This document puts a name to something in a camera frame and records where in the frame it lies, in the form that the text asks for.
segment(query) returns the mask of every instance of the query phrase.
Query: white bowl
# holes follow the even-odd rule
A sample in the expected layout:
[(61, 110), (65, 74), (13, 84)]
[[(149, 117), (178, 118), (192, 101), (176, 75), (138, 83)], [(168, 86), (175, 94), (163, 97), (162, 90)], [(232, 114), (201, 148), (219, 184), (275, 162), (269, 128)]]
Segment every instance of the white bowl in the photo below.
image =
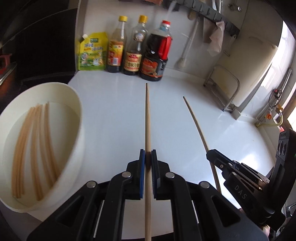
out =
[[(30, 107), (47, 102), (50, 102), (50, 136), (61, 174), (49, 189), (37, 144), (37, 163), (44, 194), (44, 198), (37, 201), (31, 176), (29, 139), (24, 165), (25, 194), (16, 199), (12, 196), (11, 176), (18, 134)], [(76, 91), (62, 83), (45, 83), (26, 90), (0, 115), (0, 200), (9, 209), (19, 213), (54, 205), (72, 188), (82, 164), (83, 153), (82, 104)]]

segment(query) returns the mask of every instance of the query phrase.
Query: red bottle cap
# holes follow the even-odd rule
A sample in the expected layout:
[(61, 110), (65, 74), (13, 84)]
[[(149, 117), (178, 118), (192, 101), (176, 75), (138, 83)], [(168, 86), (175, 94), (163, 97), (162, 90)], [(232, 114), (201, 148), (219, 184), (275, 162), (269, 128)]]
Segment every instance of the red bottle cap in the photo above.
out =
[(165, 20), (163, 20), (162, 23), (170, 25), (170, 22), (169, 22), (169, 21), (165, 21)]

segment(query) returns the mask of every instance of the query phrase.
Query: condiment bottle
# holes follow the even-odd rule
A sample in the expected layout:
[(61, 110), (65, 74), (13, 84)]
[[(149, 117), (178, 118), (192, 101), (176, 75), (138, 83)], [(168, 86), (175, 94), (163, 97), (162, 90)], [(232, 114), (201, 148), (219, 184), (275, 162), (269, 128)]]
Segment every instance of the condiment bottle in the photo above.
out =
[(119, 72), (122, 68), (122, 60), (124, 48), (126, 45), (126, 33), (124, 31), (124, 25), (127, 22), (127, 16), (119, 16), (119, 23), (115, 31), (113, 32), (108, 48), (107, 57), (107, 71), (111, 73)]
[(170, 22), (163, 20), (159, 28), (153, 30), (148, 37), (141, 63), (141, 78), (150, 81), (161, 80), (172, 40)]
[(124, 74), (136, 75), (139, 73), (142, 58), (142, 45), (147, 35), (146, 22), (147, 16), (140, 15), (138, 25), (132, 29), (131, 43), (126, 50), (123, 67)]

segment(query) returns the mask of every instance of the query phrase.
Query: chopstick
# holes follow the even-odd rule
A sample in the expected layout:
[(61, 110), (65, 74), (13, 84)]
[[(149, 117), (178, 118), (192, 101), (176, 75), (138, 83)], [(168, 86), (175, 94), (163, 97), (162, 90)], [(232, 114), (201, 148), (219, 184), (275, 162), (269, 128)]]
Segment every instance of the chopstick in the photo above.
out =
[(49, 126), (49, 102), (47, 102), (45, 104), (45, 113), (44, 113), (44, 118), (45, 118), (45, 125), (44, 125), (44, 131), (45, 131), (45, 147), (46, 147), (46, 152), (47, 152), (47, 156), (49, 159), (49, 164), (54, 176), (54, 182), (56, 182), (56, 180), (59, 177), (59, 169), (57, 167), (57, 161), (54, 157), (53, 154), (53, 148), (52, 148), (52, 140), (51, 140), (51, 136), (50, 136), (50, 126)]
[(145, 241), (151, 241), (151, 142), (149, 87), (146, 83), (145, 101)]
[(35, 194), (37, 197), (37, 201), (43, 198), (43, 192), (40, 184), (39, 178), (39, 171), (38, 171), (38, 163), (37, 163), (37, 149), (36, 149), (36, 140), (37, 140), (37, 130), (39, 128), (39, 114), (40, 114), (40, 107), (38, 105), (36, 107), (36, 115), (34, 116), (34, 123), (32, 128), (32, 140), (31, 140), (31, 174), (33, 179), (33, 185), (35, 189)]
[(60, 171), (57, 166), (52, 147), (52, 140), (50, 136), (49, 126), (49, 102), (45, 104), (44, 118), (43, 105), (38, 104), (35, 107), (31, 107), (25, 117), (23, 125), (21, 127), (13, 156), (12, 163), (12, 180), (11, 189), (12, 195), (16, 198), (21, 198), (22, 194), (25, 194), (24, 187), (24, 165), (25, 154), (27, 150), (27, 142), (31, 134), (31, 147), (30, 147), (30, 162), (31, 162), (31, 175), (33, 186), (35, 190), (36, 199), (39, 201), (43, 198), (43, 191), (40, 182), (38, 162), (37, 162), (37, 141), (39, 139), (40, 155), (43, 164), (46, 181), (51, 188), (54, 182), (57, 180)]
[[(195, 123), (195, 125), (196, 125), (196, 128), (197, 128), (197, 130), (198, 130), (198, 133), (199, 133), (199, 135), (200, 135), (200, 138), (202, 139), (202, 143), (203, 143), (203, 145), (204, 145), (205, 151), (208, 152), (208, 151), (209, 151), (209, 147), (208, 147), (207, 142), (206, 142), (206, 140), (205, 140), (205, 137), (204, 137), (204, 135), (203, 135), (203, 133), (202, 133), (202, 130), (201, 130), (199, 124), (198, 124), (198, 121), (197, 121), (197, 119), (196, 119), (196, 117), (195, 117), (195, 115), (194, 115), (194, 113), (193, 113), (193, 111), (192, 111), (192, 109), (191, 109), (191, 107), (190, 107), (188, 101), (186, 100), (185, 96), (183, 96), (183, 99), (184, 99), (184, 101), (185, 101), (185, 103), (186, 103), (186, 105), (187, 105), (187, 107), (188, 107), (188, 109), (189, 109), (189, 112), (190, 112), (190, 114), (191, 114), (191, 116), (192, 116), (192, 118), (193, 118), (193, 121), (194, 121), (194, 123)], [(217, 189), (217, 191), (218, 191), (219, 193), (221, 193), (221, 187), (220, 187), (220, 183), (219, 183), (219, 179), (218, 179), (218, 174), (217, 174), (216, 167), (215, 167), (215, 165), (214, 165), (213, 163), (211, 163), (211, 162), (210, 162), (210, 165), (211, 165), (212, 173), (213, 173), (214, 180), (215, 180), (215, 184), (216, 184), (216, 189)]]
[(24, 148), (23, 145), (23, 140), (25, 138), (25, 134), (27, 130), (30, 128), (29, 124), (31, 123), (31, 119), (33, 116), (33, 113), (35, 111), (34, 107), (31, 107), (30, 110), (28, 111), (25, 120), (23, 122), (23, 125), (21, 127), (17, 143), (15, 145), (15, 151), (14, 151), (14, 157), (13, 157), (13, 164), (12, 164), (12, 180), (11, 180), (11, 189), (12, 189), (12, 195), (15, 196), (16, 198), (20, 198), (20, 194), (18, 191), (18, 186), (19, 186), (19, 174), (20, 174), (20, 160), (22, 158), (22, 147)]
[(46, 158), (45, 152), (44, 152), (44, 128), (42, 128), (42, 110), (43, 110), (43, 105), (39, 114), (39, 147), (40, 147), (40, 155), (41, 155), (41, 160), (42, 160), (42, 164), (43, 164), (43, 169), (44, 169), (44, 173), (45, 173), (45, 178), (47, 181), (47, 184), (49, 186), (49, 188), (51, 188), (53, 186), (53, 181), (52, 178), (49, 174), (49, 168), (48, 168), (48, 158)]

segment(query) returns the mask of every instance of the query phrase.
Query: bottle label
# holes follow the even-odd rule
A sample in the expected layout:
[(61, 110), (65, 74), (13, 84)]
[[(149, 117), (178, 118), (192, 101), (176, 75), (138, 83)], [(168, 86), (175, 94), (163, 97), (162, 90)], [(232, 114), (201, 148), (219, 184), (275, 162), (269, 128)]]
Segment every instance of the bottle label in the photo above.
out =
[(142, 58), (141, 54), (126, 52), (126, 60), (124, 63), (124, 69), (131, 71), (131, 72), (139, 71), (141, 58)]
[(111, 40), (109, 43), (109, 51), (107, 63), (111, 66), (120, 66), (123, 53), (123, 42)]
[(133, 39), (137, 42), (143, 42), (145, 38), (145, 35), (142, 33), (135, 33), (135, 35), (133, 36)]
[(145, 75), (159, 78), (163, 76), (165, 65), (166, 61), (151, 61), (145, 57), (142, 63), (141, 72)]

